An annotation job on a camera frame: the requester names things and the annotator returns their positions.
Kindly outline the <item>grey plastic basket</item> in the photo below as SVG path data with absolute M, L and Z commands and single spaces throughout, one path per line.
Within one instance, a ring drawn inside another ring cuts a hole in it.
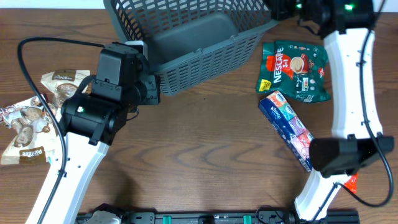
M 147 45 L 160 89 L 174 95 L 245 64 L 277 25 L 260 0 L 104 0 L 119 39 Z

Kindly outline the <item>Kleenex tissue multipack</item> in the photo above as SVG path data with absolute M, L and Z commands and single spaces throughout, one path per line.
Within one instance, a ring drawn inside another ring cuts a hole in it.
M 304 126 L 291 105 L 280 91 L 262 99 L 259 109 L 284 140 L 303 168 L 310 172 L 309 147 L 314 136 Z

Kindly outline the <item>green Nescafe coffee bag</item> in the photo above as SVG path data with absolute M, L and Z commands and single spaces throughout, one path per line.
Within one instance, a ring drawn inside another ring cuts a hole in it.
M 331 99 L 324 89 L 328 56 L 321 45 L 289 40 L 266 42 L 262 45 L 262 62 L 256 92 L 279 91 L 304 103 Z

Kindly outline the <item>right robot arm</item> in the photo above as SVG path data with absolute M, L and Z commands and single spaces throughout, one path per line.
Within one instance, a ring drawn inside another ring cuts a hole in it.
M 298 16 L 319 26 L 333 89 L 330 138 L 310 143 L 312 171 L 284 223 L 348 223 L 354 212 L 331 212 L 329 205 L 345 183 L 375 161 L 387 164 L 394 139 L 385 136 L 377 114 L 373 82 L 374 27 L 381 15 L 372 0 L 267 1 L 271 17 Z

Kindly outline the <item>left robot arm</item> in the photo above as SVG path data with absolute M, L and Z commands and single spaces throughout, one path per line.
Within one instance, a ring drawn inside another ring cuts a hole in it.
M 160 103 L 160 78 L 141 41 L 100 45 L 98 71 L 66 99 L 57 119 L 61 151 L 51 165 L 28 223 L 73 223 L 91 178 L 116 133 L 140 105 Z

